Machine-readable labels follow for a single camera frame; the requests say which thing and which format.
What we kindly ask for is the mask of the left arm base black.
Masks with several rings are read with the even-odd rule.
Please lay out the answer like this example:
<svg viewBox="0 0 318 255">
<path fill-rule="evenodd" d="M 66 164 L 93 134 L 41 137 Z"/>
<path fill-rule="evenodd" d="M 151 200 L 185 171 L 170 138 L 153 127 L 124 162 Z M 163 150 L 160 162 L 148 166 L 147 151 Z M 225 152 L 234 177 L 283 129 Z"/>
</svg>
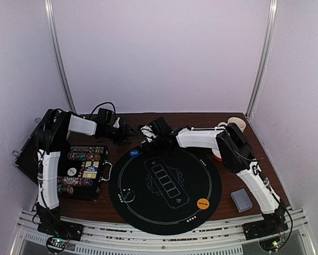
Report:
<svg viewBox="0 0 318 255">
<path fill-rule="evenodd" d="M 37 202 L 36 212 L 40 219 L 40 223 L 37 227 L 38 232 L 60 237 L 64 240 L 81 240 L 84 226 L 82 224 L 61 220 L 60 207 L 46 209 Z"/>
</svg>

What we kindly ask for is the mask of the clear acrylic dealer puck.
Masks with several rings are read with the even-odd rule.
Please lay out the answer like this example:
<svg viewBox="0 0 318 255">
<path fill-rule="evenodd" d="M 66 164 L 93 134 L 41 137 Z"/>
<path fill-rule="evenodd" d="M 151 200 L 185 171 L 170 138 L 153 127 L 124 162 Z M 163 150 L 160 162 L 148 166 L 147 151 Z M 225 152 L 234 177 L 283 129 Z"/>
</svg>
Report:
<svg viewBox="0 0 318 255">
<path fill-rule="evenodd" d="M 135 192 L 130 188 L 121 190 L 121 202 L 131 203 L 135 200 Z"/>
</svg>

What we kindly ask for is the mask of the orange big blind button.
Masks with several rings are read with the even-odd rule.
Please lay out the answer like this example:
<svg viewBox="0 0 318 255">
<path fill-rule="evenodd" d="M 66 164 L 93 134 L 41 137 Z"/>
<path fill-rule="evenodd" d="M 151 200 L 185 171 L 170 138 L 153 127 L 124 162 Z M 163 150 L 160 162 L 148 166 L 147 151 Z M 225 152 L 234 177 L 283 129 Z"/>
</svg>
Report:
<svg viewBox="0 0 318 255">
<path fill-rule="evenodd" d="M 206 210 L 210 207 L 210 202 L 206 198 L 200 198 L 196 204 L 200 210 Z"/>
</svg>

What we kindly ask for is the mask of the blue small blind button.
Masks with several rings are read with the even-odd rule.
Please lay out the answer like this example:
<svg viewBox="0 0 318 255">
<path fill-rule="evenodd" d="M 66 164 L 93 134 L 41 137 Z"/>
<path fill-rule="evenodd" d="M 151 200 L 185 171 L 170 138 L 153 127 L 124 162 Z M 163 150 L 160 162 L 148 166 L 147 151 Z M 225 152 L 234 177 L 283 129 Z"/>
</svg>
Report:
<svg viewBox="0 0 318 255">
<path fill-rule="evenodd" d="M 140 154 L 140 152 L 139 152 L 137 149 L 132 149 L 132 150 L 129 152 L 129 156 L 132 157 L 132 158 L 138 157 L 139 154 Z"/>
</svg>

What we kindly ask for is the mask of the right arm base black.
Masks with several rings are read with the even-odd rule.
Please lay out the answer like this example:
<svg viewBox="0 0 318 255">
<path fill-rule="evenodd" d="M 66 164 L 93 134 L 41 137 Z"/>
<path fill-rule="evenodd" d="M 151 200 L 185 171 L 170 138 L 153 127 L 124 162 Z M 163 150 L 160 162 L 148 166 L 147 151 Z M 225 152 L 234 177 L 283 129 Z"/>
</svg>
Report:
<svg viewBox="0 0 318 255">
<path fill-rule="evenodd" d="M 263 214 L 263 219 L 243 225 L 243 232 L 246 240 L 258 239 L 273 234 L 278 234 L 280 230 L 288 230 L 284 216 L 277 213 Z"/>
</svg>

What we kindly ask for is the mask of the grey playing card deck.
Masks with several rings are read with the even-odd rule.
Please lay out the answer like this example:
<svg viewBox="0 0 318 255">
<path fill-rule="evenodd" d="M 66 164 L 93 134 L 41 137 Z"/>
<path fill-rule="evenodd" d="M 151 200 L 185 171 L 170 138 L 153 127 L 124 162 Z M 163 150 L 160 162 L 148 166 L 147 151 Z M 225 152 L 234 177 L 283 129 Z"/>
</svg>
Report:
<svg viewBox="0 0 318 255">
<path fill-rule="evenodd" d="M 232 192 L 231 198 L 239 213 L 243 213 L 253 208 L 253 204 L 245 189 Z"/>
</svg>

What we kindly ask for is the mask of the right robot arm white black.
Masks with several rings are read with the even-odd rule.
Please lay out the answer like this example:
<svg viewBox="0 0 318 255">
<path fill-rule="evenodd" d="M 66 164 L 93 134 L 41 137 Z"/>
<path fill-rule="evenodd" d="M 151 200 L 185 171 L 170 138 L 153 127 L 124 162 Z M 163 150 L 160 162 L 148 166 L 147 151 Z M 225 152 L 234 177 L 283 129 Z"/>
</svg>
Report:
<svg viewBox="0 0 318 255">
<path fill-rule="evenodd" d="M 286 206 L 260 169 L 252 146 L 237 124 L 172 129 L 160 117 L 139 130 L 147 139 L 148 150 L 159 151 L 170 147 L 211 149 L 221 159 L 225 169 L 236 174 L 246 184 L 258 202 L 264 218 L 261 230 L 270 235 L 281 226 Z"/>
</svg>

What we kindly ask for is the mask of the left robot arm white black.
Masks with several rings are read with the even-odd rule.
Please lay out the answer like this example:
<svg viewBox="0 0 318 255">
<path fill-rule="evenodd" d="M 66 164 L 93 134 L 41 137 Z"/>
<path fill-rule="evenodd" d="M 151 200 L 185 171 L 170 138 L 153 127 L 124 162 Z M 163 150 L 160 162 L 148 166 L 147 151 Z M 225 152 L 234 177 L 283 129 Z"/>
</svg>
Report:
<svg viewBox="0 0 318 255">
<path fill-rule="evenodd" d="M 67 140 L 70 133 L 85 134 L 96 139 L 107 138 L 118 145 L 129 143 L 129 138 L 137 135 L 119 117 L 114 124 L 110 124 L 106 113 L 90 120 L 74 112 L 49 109 L 34 133 L 38 154 L 38 204 L 46 210 L 59 207 L 57 168 L 61 153 L 70 149 Z"/>
</svg>

